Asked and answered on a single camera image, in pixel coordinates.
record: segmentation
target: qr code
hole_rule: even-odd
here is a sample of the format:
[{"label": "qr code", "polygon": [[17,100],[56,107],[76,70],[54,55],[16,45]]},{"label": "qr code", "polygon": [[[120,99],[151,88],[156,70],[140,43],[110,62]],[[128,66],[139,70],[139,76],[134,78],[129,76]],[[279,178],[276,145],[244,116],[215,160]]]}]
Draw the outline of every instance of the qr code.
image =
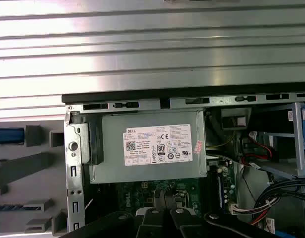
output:
[{"label": "qr code", "polygon": [[135,141],[129,141],[126,142],[127,150],[136,150],[136,142]]}]

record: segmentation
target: red sticker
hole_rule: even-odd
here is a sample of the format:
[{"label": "red sticker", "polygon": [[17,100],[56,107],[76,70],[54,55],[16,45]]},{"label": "red sticker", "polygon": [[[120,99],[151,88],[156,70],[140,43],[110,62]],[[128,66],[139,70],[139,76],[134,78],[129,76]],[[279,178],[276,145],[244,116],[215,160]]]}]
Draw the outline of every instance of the red sticker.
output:
[{"label": "red sticker", "polygon": [[196,142],[195,147],[194,147],[193,153],[194,153],[194,154],[199,154],[199,153],[201,152],[201,150],[202,150],[202,145],[203,145],[203,142],[200,141],[200,140],[198,140],[198,141]]}]

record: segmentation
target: screw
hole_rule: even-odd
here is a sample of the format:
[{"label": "screw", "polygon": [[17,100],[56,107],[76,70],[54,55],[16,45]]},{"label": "screw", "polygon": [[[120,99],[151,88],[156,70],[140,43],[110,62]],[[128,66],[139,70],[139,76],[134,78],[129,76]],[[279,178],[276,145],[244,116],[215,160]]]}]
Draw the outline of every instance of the screw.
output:
[{"label": "screw", "polygon": [[126,215],[121,215],[120,217],[118,217],[118,219],[121,219],[121,220],[124,220],[124,219],[126,219],[126,218],[127,218]]},{"label": "screw", "polygon": [[217,214],[211,214],[209,217],[210,217],[211,219],[213,219],[213,220],[217,220],[217,219],[220,218],[220,216],[217,215]]},{"label": "screw", "polygon": [[176,210],[176,213],[179,213],[179,214],[182,214],[183,212],[184,212],[184,210],[181,209],[181,208],[178,208],[178,209]]}]

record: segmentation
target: power supply label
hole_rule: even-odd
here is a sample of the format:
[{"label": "power supply label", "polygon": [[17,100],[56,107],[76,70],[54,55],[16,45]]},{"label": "power supply label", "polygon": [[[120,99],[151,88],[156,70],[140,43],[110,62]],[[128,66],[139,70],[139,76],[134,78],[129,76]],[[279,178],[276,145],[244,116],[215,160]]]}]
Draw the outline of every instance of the power supply label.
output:
[{"label": "power supply label", "polygon": [[127,128],[123,151],[126,166],[192,161],[191,126]]}]

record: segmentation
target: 80 plus logo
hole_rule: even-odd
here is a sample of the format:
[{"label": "80 plus logo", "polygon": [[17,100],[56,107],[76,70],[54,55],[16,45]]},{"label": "80 plus logo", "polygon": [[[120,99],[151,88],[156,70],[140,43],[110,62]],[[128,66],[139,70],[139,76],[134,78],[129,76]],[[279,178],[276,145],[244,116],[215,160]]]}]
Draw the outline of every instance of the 80 plus logo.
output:
[{"label": "80 plus logo", "polygon": [[157,145],[157,153],[158,155],[166,154],[166,146],[165,145]]}]

